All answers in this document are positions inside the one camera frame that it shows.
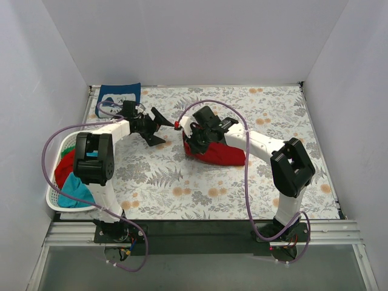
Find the dark red t-shirt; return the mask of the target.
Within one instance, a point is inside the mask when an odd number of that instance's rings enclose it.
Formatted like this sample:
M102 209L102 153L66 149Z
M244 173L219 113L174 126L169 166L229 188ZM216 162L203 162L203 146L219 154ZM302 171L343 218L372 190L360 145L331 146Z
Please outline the dark red t-shirt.
M184 150L187 156L198 161L216 166L243 166L246 156L243 150L224 144L212 143L206 153L191 153L188 144L185 142L186 135L182 133Z

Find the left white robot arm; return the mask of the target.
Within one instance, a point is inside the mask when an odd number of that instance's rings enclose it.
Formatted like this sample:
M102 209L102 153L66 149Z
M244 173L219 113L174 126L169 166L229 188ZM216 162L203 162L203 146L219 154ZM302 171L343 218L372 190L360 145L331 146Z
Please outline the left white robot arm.
M156 109L151 114L140 111L135 101L124 101L116 120L92 132L76 136L73 174L89 189L93 202L101 214L95 221L104 236L121 243L128 239L130 227L123 221L124 211L113 189L115 171L115 144L132 133L139 134L148 146L157 146L165 140L155 136L162 126L173 127Z

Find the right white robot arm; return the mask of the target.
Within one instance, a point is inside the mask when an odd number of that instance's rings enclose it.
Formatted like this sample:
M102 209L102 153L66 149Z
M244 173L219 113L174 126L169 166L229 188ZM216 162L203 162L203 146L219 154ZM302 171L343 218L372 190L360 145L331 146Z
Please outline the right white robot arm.
M249 157L253 155L266 162L279 191L278 210L271 224L261 228L254 224L253 231L265 242L288 241L295 236L303 194L315 174L312 161L299 139L283 141L262 135L249 130L243 119L220 119L209 106L199 109L191 117L180 116L175 127L183 130L186 154L199 161L248 168Z

